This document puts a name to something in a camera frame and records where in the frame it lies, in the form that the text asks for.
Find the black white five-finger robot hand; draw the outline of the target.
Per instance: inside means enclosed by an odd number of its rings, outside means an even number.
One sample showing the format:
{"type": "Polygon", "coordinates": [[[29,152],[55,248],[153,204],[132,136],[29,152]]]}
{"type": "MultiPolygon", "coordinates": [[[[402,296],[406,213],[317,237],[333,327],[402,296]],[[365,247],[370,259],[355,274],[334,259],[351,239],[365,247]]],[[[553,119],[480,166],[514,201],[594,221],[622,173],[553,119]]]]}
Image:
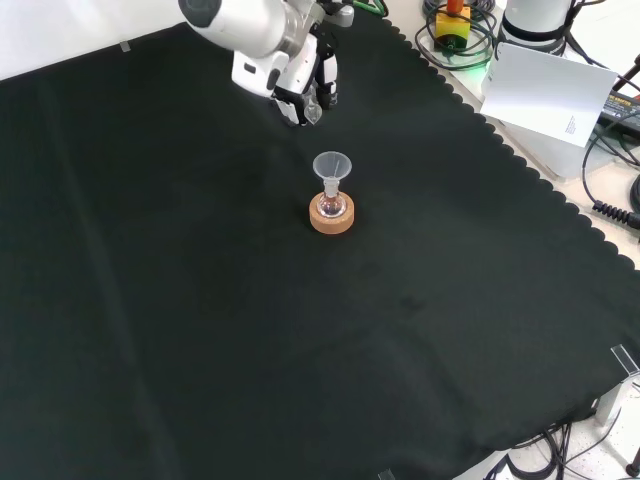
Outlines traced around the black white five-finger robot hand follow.
{"type": "Polygon", "coordinates": [[[285,121],[294,126],[316,124],[338,101],[335,48],[314,32],[307,35],[294,57],[276,51],[252,59],[236,52],[231,78],[244,90],[270,100],[285,121]]]}

